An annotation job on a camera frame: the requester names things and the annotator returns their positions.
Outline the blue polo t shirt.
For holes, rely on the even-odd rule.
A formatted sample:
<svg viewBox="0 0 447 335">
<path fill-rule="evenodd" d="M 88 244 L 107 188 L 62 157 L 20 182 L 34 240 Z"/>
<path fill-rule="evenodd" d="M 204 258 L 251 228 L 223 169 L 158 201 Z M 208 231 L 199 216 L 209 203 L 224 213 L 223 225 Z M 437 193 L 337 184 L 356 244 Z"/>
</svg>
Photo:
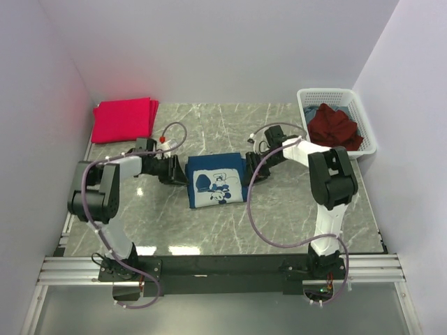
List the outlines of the blue polo t shirt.
<svg viewBox="0 0 447 335">
<path fill-rule="evenodd" d="M 247 201 L 242 185 L 245 159 L 239 153 L 190 156 L 185 165 L 189 207 L 198 209 Z"/>
</svg>

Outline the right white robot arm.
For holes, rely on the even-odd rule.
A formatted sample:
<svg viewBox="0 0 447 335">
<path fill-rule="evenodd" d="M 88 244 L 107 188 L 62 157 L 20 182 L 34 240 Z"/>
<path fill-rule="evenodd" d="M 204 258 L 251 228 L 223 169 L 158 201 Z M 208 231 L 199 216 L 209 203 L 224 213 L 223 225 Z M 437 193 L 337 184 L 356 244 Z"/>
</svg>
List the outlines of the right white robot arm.
<svg viewBox="0 0 447 335">
<path fill-rule="evenodd" d="M 314 278 L 323 278 L 337 269 L 348 269 L 348 262 L 339 256 L 347 249 L 340 239 L 345 212 L 358 192 L 358 182 L 343 147 L 325 147 L 305 140 L 301 135 L 285 135 L 282 126 L 262 127 L 268 143 L 266 151 L 245 154 L 246 172 L 242 184 L 247 187 L 247 215 L 255 233 L 267 244 L 277 248 L 308 245 L 307 265 L 303 271 Z M 294 161 L 309 170 L 310 187 L 317 204 L 315 233 L 312 238 L 296 244 L 277 244 L 265 237 L 256 227 L 251 198 L 254 184 L 270 176 L 270 168 L 285 161 Z"/>
</svg>

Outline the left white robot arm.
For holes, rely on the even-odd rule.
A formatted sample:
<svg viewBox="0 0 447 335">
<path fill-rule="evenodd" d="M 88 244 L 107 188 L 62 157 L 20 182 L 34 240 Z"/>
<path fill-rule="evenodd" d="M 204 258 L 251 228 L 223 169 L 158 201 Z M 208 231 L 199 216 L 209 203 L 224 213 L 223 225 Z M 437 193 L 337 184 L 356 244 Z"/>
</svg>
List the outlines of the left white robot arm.
<svg viewBox="0 0 447 335">
<path fill-rule="evenodd" d="M 117 219 L 120 184 L 142 174 L 155 176 L 162 184 L 186 186 L 189 182 L 172 148 L 157 147 L 151 138 L 139 138 L 135 147 L 114 159 L 80 161 L 76 165 L 68 196 L 68 211 L 87 223 L 104 246 L 101 266 L 125 281 L 140 271 L 135 244 Z"/>
</svg>

